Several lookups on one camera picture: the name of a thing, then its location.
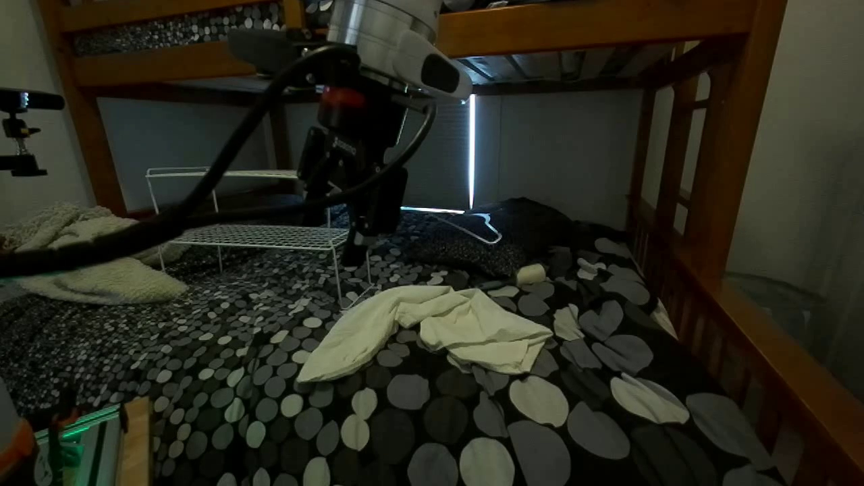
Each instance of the upper bunk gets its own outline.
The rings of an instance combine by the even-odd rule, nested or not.
[[[753,0],[559,0],[441,17],[439,46],[479,90],[632,86],[683,40],[751,33]],[[81,90],[250,79],[225,34],[310,26],[302,0],[40,0]]]

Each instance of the wooden bed frame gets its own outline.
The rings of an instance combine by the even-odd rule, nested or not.
[[[100,94],[212,100],[165,82],[252,75],[252,68],[232,60],[225,44],[74,57],[70,38],[254,3],[262,0],[38,0],[100,204],[124,211],[97,110]],[[300,0],[282,6],[283,25],[302,26]],[[439,44],[452,57],[479,57],[699,40],[697,48],[641,75],[645,102],[630,203],[636,254],[649,283],[671,304],[680,341],[746,408],[783,476],[803,486],[864,483],[863,402],[756,304],[722,283],[783,9],[787,0],[568,0],[445,13]],[[697,100],[703,73],[711,75],[709,100]],[[661,86],[675,90],[675,109],[661,192],[657,204],[649,204],[644,177]],[[694,187],[683,194],[683,160],[697,110],[706,113],[706,129]],[[678,233],[675,219],[683,208],[687,230]]]

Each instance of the polka dot bedspread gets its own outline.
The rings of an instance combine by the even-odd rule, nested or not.
[[[652,318],[624,242],[584,233],[555,280],[514,285],[400,261],[381,285],[479,285],[555,329],[529,376],[458,369],[414,329],[360,373],[297,387],[340,308],[328,256],[190,250],[165,304],[0,304],[0,376],[23,412],[81,383],[85,408],[151,396],[157,483],[782,483],[753,430]],[[348,300],[370,283],[347,269]]]

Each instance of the white towel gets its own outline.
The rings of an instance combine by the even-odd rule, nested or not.
[[[368,364],[400,329],[422,325],[429,349],[498,373],[529,373],[551,329],[502,310],[479,289],[398,285],[352,308],[308,356],[297,381],[336,381]]]
[[[134,219],[112,217],[103,208],[93,211],[61,211],[43,219],[16,250],[62,248],[70,242],[89,242],[100,235],[112,235],[134,227]],[[123,304],[123,303],[161,303],[178,300],[188,295],[188,283],[161,272],[143,261],[154,261],[161,248],[139,256],[123,256],[107,265],[80,267],[67,272],[16,279],[26,291],[93,304]]]

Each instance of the wooden bed post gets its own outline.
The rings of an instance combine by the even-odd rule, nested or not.
[[[89,187],[97,204],[112,208],[113,214],[128,214],[128,203],[117,177],[109,134],[103,127],[103,113],[97,106],[97,96],[93,91],[80,90],[76,73],[74,73],[74,46],[61,33],[61,0],[38,0],[38,9],[43,13],[49,46],[55,52],[57,73],[65,90],[67,110],[76,121],[80,145],[85,153],[85,168],[89,175]]]
[[[290,137],[286,109],[275,106],[269,118],[271,118],[271,140],[274,140],[275,168],[290,171],[296,163],[293,163],[293,137]]]
[[[626,214],[630,235],[638,233],[641,208],[644,208],[644,184],[645,184],[652,125],[653,125],[653,100],[657,100],[657,90],[645,90],[644,91],[644,110],[641,110],[638,150],[636,150],[632,175],[630,175],[630,214]]]
[[[674,102],[664,172],[661,172],[660,199],[657,199],[657,227],[664,238],[674,238],[674,233],[675,233],[675,211],[678,211],[678,199],[680,199],[680,172],[683,172],[683,163],[687,163],[687,145],[691,137],[697,86],[699,86],[699,79],[683,79],[674,86],[675,102]]]
[[[741,55],[711,71],[711,106],[683,248],[711,283],[722,283],[736,238],[759,113],[776,60],[787,0],[759,0]]]
[[[290,30],[302,30],[302,3],[300,0],[282,0],[283,21]]]

